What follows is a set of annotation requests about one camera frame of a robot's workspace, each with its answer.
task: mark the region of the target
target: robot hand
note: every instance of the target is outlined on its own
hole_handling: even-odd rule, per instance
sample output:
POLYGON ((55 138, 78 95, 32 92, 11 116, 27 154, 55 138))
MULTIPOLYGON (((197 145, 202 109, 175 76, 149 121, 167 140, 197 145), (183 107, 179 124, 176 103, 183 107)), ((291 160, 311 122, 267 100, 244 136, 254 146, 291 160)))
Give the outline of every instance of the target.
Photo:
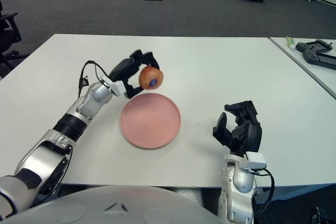
POLYGON ((38 194, 50 195, 54 191, 66 172, 78 138, 100 108, 113 95, 125 94, 127 98, 132 98, 143 90, 142 87, 134 89, 128 84, 128 79, 139 70, 141 64, 157 69, 155 71, 159 73, 159 81, 153 75, 152 79, 148 79, 146 72, 141 73, 140 78, 149 82, 146 87, 150 84, 152 88, 158 87, 163 75, 151 52, 142 54, 140 50, 135 51, 129 59, 122 60, 109 75, 94 61, 86 62, 79 80, 78 99, 54 128, 48 130, 22 158, 14 176, 0 177, 0 220, 29 208, 38 194), (87 79, 83 78, 87 64, 99 67, 105 76, 101 79, 97 76, 99 82, 93 83, 86 95, 80 97, 82 87, 88 86, 87 79))
POLYGON ((236 116, 237 126, 230 132, 223 112, 213 128, 213 136, 230 149, 230 154, 224 156, 218 216, 227 223, 253 224, 254 175, 257 175, 255 171, 266 168, 264 156, 258 153, 262 130, 252 101, 224 108, 236 116))

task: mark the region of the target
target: table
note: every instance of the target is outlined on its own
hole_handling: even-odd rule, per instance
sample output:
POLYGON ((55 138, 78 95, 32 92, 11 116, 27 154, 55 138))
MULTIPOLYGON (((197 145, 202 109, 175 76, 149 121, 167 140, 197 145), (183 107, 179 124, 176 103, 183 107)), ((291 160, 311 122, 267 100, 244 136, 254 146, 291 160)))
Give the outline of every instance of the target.
MULTIPOLYGON (((258 111, 259 151, 276 186, 336 182, 330 172, 336 102, 269 39, 60 34, 0 81, 0 176, 12 174, 72 105, 85 61, 109 71, 136 49, 153 51, 158 60, 164 81, 155 92, 179 107, 178 136, 156 150, 133 146, 119 128, 128 99, 113 97, 77 142, 63 183, 220 187, 227 149, 212 137, 212 127, 224 104, 245 100, 258 111)), ((86 74, 96 81, 93 67, 86 74)), ((228 128, 235 126, 228 114, 228 128)), ((266 177, 256 179, 259 187, 270 185, 266 177)))
MULTIPOLYGON (((336 71, 329 68, 324 68, 316 65, 309 64, 303 58, 301 52, 297 50, 291 50, 287 46, 286 38, 270 38, 285 54, 287 54, 293 61, 296 62, 307 74, 312 76, 315 81, 317 81, 322 87, 325 88, 335 99, 336 99, 336 71)), ((311 42, 316 39, 303 39, 303 38, 294 38, 295 45, 298 42, 311 42)), ((326 52, 327 55, 336 56, 336 40, 332 39, 323 39, 325 42, 333 43, 333 50, 326 52)))

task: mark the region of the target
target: red apple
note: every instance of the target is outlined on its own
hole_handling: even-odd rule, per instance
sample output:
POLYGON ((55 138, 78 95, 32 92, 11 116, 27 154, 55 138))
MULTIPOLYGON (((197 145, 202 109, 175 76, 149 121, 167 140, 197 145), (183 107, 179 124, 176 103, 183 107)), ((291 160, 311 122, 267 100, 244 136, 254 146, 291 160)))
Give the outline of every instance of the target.
POLYGON ((156 89, 163 81, 163 73, 157 69, 150 66, 142 69, 139 75, 139 85, 143 89, 156 89))

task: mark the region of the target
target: black cable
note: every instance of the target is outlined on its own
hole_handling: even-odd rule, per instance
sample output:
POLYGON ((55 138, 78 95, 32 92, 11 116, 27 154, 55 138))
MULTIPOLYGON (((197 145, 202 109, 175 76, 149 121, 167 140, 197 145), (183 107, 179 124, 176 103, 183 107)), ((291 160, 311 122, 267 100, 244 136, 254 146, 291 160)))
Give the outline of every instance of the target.
POLYGON ((263 170, 265 172, 267 172, 267 174, 258 174, 258 173, 252 173, 252 174, 257 175, 257 176, 270 176, 270 178, 271 178, 271 190, 269 192, 269 195, 268 195, 265 203, 263 204, 263 206, 261 207, 261 209, 254 215, 254 218, 258 218, 266 210, 268 204, 272 200, 272 197, 273 197, 273 194, 274 194, 274 190, 275 190, 275 181, 274 181, 272 173, 268 169, 266 169, 266 168, 264 168, 263 170))
POLYGON ((56 190, 56 188, 61 184, 61 182, 62 182, 62 180, 63 180, 63 178, 64 178, 64 176, 65 176, 65 174, 67 173, 67 170, 68 170, 68 168, 69 168, 70 161, 71 161, 71 158, 72 158, 72 154, 73 154, 73 152, 71 152, 71 154, 70 154, 69 162, 68 162, 68 166, 67 166, 67 168, 64 170, 64 173, 63 173, 62 178, 59 180, 59 182, 58 182, 57 185, 54 187, 54 189, 53 189, 53 190, 52 190, 46 197, 44 197, 44 198, 43 198, 42 200, 40 200, 38 203, 33 204, 31 207, 36 207, 37 205, 40 205, 43 201, 45 201, 47 198, 49 198, 49 197, 54 193, 54 191, 56 190))
POLYGON ((84 66, 83 66, 83 68, 82 68, 82 70, 81 70, 81 72, 80 72, 79 84, 78 84, 78 98, 80 97, 80 93, 81 93, 82 88, 83 88, 82 80, 83 80, 84 69, 85 69, 85 67, 86 67, 88 64, 93 64, 93 65, 94 65, 94 71, 96 72, 96 77, 97 77, 98 81, 99 81, 102 85, 104 85, 105 87, 107 87, 107 86, 105 85, 105 83, 104 83, 102 80, 99 79, 99 77, 98 77, 98 75, 97 75, 97 67, 103 72, 103 74, 104 74, 107 78, 110 78, 110 77, 108 76, 108 74, 105 72, 105 70, 104 70, 98 63, 96 63, 96 62, 93 61, 93 60, 88 60, 87 62, 85 62, 84 66))

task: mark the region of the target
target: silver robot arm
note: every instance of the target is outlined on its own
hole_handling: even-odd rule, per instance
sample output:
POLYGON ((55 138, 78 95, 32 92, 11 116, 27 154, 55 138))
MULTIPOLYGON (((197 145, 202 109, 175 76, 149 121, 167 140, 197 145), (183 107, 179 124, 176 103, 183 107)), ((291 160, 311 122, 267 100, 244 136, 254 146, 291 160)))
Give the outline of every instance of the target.
POLYGON ((14 176, 0 178, 0 220, 29 208, 36 196, 57 186, 69 155, 100 108, 113 94, 126 92, 122 81, 103 78, 78 98, 53 129, 48 130, 19 162, 14 176))
POLYGON ((254 170, 262 170, 266 161, 262 153, 246 152, 244 158, 225 155, 218 217, 225 223, 253 224, 252 199, 256 192, 254 170))

